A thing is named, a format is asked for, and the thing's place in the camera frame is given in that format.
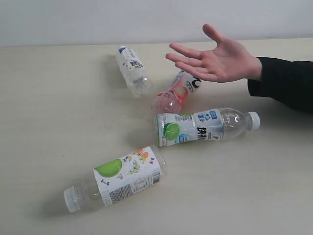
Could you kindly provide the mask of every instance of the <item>pink bottle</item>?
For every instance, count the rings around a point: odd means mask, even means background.
[[[180,71],[175,77],[172,86],[159,93],[152,105],[152,114],[179,114],[183,103],[188,96],[194,93],[201,85],[201,80],[191,74]]]

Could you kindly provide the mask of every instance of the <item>empty plastic bottle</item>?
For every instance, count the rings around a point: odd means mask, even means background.
[[[196,92],[201,80],[181,71],[166,91],[159,93],[152,105],[152,114],[179,114],[189,95]]]
[[[133,97],[140,98],[141,94],[151,91],[153,83],[147,77],[145,68],[133,49],[121,46],[115,57]]]
[[[165,160],[158,147],[151,145],[96,167],[66,189],[64,198],[70,212],[107,207],[155,185],[165,175]]]
[[[156,136],[159,146],[197,140],[228,140],[245,130],[260,127],[256,112],[240,113],[230,108],[212,109],[194,114],[155,115]]]

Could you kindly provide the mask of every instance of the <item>wrist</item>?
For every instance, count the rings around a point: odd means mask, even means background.
[[[262,77],[262,63],[257,57],[253,57],[250,61],[249,72],[247,79],[261,82]]]

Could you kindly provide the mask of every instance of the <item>white wall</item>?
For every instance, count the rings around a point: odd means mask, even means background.
[[[313,0],[0,0],[0,46],[313,36]]]

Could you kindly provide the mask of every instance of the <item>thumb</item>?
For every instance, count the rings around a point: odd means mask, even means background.
[[[202,27],[204,33],[213,41],[215,41],[217,44],[221,44],[224,40],[224,37],[211,25],[206,23]]]

